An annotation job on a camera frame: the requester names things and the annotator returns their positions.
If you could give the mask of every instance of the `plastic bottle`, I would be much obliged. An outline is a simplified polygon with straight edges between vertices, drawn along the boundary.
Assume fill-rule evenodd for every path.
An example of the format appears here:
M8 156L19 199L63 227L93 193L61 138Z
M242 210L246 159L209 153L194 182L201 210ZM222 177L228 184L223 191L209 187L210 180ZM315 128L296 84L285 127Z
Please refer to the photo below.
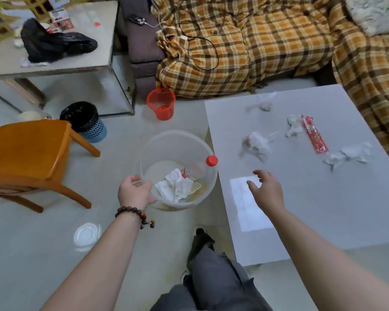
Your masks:
M188 165L182 170L183 178L189 178L192 181L197 181L206 176L207 168L213 167L218 164L218 158L214 155L210 155L206 158L206 161L197 161Z

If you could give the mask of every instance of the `wooden bead bracelet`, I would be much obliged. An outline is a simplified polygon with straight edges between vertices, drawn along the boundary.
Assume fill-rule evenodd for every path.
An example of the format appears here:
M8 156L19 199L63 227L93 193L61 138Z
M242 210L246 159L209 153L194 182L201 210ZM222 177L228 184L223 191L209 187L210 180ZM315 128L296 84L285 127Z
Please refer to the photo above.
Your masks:
M150 225L150 228L154 228L154 224L156 223L155 220L153 219L151 221L146 221L147 216L145 215L145 213L142 210L137 209L136 207L131 207L131 206L120 207L119 209L117 209L117 213L115 214L115 218L117 218L117 216L119 214L125 213L127 211L136 213L138 216L140 216L140 218L141 218L140 229L144 228L143 225Z

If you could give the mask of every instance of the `person's left arm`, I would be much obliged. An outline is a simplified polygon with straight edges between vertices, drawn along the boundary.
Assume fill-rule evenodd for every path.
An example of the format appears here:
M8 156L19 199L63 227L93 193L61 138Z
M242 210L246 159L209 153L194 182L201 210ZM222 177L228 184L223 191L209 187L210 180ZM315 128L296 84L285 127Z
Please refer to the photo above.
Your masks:
M118 191L120 206L144 210L155 202L150 193L153 183L148 180L132 184L139 180L139 176L132 176L123 181ZM118 215L41 310L114 309L140 224L141 219L135 213Z

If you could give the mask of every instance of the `orange plaid blanket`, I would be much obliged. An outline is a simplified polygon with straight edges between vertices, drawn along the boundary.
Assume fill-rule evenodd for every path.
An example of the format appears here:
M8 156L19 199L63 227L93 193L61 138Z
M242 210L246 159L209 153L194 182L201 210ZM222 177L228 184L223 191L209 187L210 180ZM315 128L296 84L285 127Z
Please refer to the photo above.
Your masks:
M332 57L325 15L310 0L155 0L157 83L176 95L238 92L271 75L314 72Z
M320 0L329 10L333 71L389 155L389 34L366 36L353 23L344 0Z

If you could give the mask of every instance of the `floor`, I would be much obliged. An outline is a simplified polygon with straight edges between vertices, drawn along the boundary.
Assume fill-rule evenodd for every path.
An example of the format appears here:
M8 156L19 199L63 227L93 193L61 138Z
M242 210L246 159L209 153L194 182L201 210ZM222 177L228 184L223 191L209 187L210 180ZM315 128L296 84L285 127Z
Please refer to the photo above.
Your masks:
M121 59L115 60L116 67L126 63ZM88 80L102 81L98 76L90 78L76 75L69 80L64 77L32 80L44 91L53 92L45 111L54 118L58 117L61 103L77 101L83 96L86 98L82 100L89 98L98 104L100 112L121 107L120 94L116 97L112 92L101 93L108 82L91 87L87 85ZM126 77L121 80L123 86L132 85ZM76 89L64 89L64 85ZM259 92L315 85L312 79L278 80ZM17 99L5 89L2 87L0 93ZM17 113L0 102L0 125L15 121ZM0 311L38 310L83 259L87 251L82 252L73 242L76 229L85 223L100 225L102 231L108 227L118 208L118 186L123 178L137 172L139 154L152 135L168 129L183 129L210 141L201 100L178 100L173 118L166 122L156 120L141 100L136 104L135 116L103 121L108 136L96 144L102 152L101 157L91 157L73 144L64 178L66 186L92 201L92 209L84 209L53 192L26 196L45 208L42 214L0 200ZM217 251L234 258L219 182L197 207L182 211L162 211L157 207L159 205L155 204L146 211L148 218L156 219L156 228L155 231L140 231L115 310L147 311L162 293L179 282L197 225L208 229L216 240ZM389 283L389 245L350 251L349 254ZM274 310L316 310L290 260L251 266L247 271Z

